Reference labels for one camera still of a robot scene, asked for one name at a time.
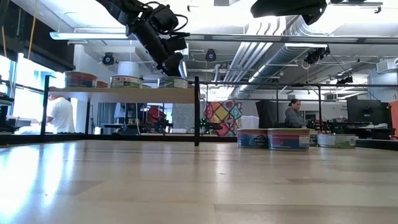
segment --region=computer monitor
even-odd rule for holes
[[[387,103],[380,100],[347,100],[349,123],[372,123],[378,125],[391,122],[391,112]]]

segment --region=food container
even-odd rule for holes
[[[310,130],[306,128],[268,129],[269,149],[280,151],[307,151],[310,148]]]
[[[268,149],[267,129],[238,129],[238,146]]]
[[[84,72],[64,72],[65,87],[96,87],[97,77]]]
[[[111,88],[141,88],[142,80],[127,75],[115,75],[111,77]]]
[[[310,131],[310,146],[318,146],[318,132],[316,130]]]
[[[109,84],[107,82],[97,80],[97,88],[109,88]]]
[[[320,147],[354,149],[356,136],[354,134],[319,134],[318,145]]]
[[[181,77],[162,77],[158,80],[159,88],[188,88],[188,80]]]

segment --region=woman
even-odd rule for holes
[[[289,103],[289,108],[285,111],[285,124],[290,128],[305,128],[305,123],[303,117],[299,113],[301,107],[301,101],[298,99],[293,99]]]

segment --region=wooden floor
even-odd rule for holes
[[[0,149],[0,223],[397,223],[398,152],[78,141]]]

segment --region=white shirt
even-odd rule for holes
[[[73,125],[73,107],[64,97],[49,101],[47,116],[53,118],[51,124],[54,126],[55,133],[75,132],[75,126]]]

